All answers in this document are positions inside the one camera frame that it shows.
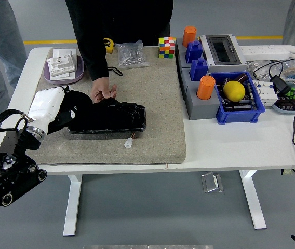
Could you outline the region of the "person's right hand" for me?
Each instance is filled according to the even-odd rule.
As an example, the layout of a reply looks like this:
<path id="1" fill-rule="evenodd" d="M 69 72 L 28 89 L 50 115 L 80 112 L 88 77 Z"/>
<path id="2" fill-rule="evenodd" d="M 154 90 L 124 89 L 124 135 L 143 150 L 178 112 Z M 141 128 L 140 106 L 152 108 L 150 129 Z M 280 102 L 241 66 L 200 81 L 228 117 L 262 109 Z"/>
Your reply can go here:
<path id="1" fill-rule="evenodd" d="M 98 78 L 93 81 L 90 97 L 94 103 L 98 103 L 103 99 L 116 98 L 117 85 L 110 87 L 110 80 L 108 77 Z"/>

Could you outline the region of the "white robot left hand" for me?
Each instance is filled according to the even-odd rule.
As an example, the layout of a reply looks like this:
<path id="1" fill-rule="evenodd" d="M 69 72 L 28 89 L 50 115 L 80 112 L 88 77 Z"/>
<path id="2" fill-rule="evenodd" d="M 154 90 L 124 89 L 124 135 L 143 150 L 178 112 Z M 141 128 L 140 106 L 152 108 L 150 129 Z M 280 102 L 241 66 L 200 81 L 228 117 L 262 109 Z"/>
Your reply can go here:
<path id="1" fill-rule="evenodd" d="M 44 136 L 67 127 L 76 116 L 72 107 L 60 109 L 69 91 L 70 87 L 54 87 L 37 92 L 28 113 L 32 121 L 28 124 L 27 130 Z"/>

